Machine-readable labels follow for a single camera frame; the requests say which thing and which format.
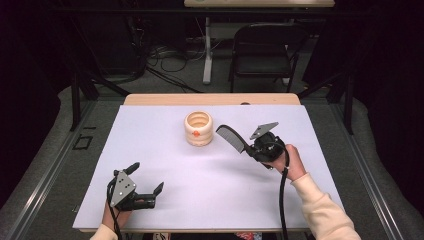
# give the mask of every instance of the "silver metal bracket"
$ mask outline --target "silver metal bracket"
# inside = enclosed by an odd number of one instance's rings
[[[116,185],[110,206],[115,207],[131,192],[135,191],[136,187],[137,185],[128,177],[128,175],[125,172],[120,171],[116,177]]]
[[[259,125],[258,128],[256,129],[256,131],[250,137],[250,140],[261,137],[262,135],[269,132],[269,130],[273,129],[277,125],[278,125],[278,122]]]

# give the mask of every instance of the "person's arm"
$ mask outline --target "person's arm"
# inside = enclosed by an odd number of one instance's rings
[[[323,193],[306,172],[297,148],[288,144],[286,149],[290,156],[287,178],[292,180],[292,185],[302,199],[303,216],[315,238],[361,239],[343,209],[333,202],[328,194]],[[281,173],[285,166],[284,154],[269,165]]]
[[[115,216],[117,216],[119,228],[124,227],[132,211],[119,212],[116,208],[113,208],[113,211]],[[102,224],[100,224],[90,240],[118,240],[118,235],[116,235],[114,229],[112,214],[110,213],[109,205],[106,203],[103,211]]]

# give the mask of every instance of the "black curtain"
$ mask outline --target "black curtain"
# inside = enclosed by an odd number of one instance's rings
[[[354,96],[368,108],[378,155],[403,195],[423,215],[424,36],[422,4],[412,1],[338,1],[345,9],[379,6],[384,27],[357,65]],[[367,22],[329,21],[320,36],[304,80],[313,85],[344,67],[357,51]]]
[[[0,3],[0,207],[31,164],[60,109],[69,71],[31,1]]]

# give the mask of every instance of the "black chair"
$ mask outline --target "black chair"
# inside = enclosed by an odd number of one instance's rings
[[[308,37],[309,33],[296,23],[254,23],[240,28],[234,36],[228,79],[231,92],[235,76],[274,78],[274,82],[289,78],[286,92],[290,92],[298,51]]]

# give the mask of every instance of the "white tabletop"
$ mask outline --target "white tabletop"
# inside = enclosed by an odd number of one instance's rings
[[[334,0],[185,0],[186,7],[333,7]]]
[[[271,131],[298,147],[314,180],[343,207],[304,106],[121,106],[73,227],[97,229],[113,170],[140,162],[130,175],[137,193],[165,184],[156,207],[135,211],[124,231],[280,231],[281,175],[239,154],[216,133],[207,146],[188,144],[183,121],[196,110],[212,116],[214,129],[229,125],[248,143],[258,125],[279,122]],[[306,229],[300,198],[289,181],[285,188],[287,227]]]

